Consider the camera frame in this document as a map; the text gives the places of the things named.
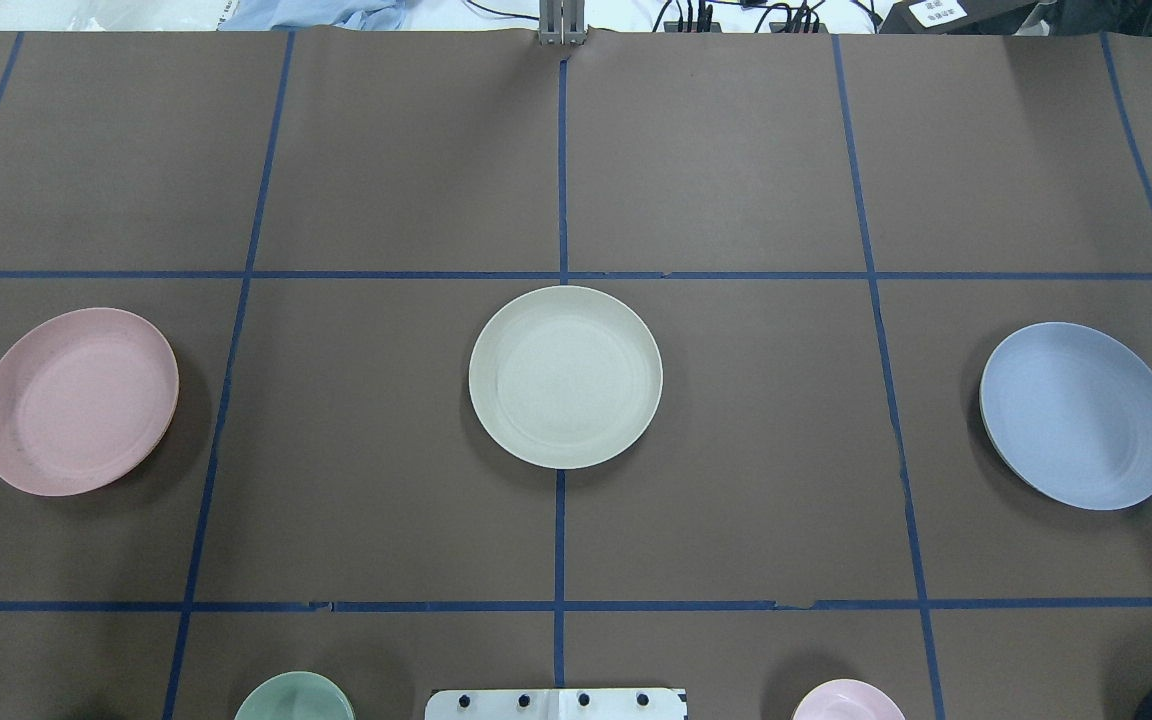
brown table surface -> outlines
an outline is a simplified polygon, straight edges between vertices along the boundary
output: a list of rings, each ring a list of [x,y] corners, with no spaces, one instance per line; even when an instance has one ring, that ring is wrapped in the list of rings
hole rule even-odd
[[[477,332],[599,288],[664,397],[569,473],[494,446]],[[1039,320],[1152,366],[1152,41],[0,35],[0,355],[76,306],[177,353],[177,416],[83,497],[0,482],[0,717],[232,717],[319,670],[669,685],[787,719],[1127,720],[1152,498],[1083,511],[992,450]]]

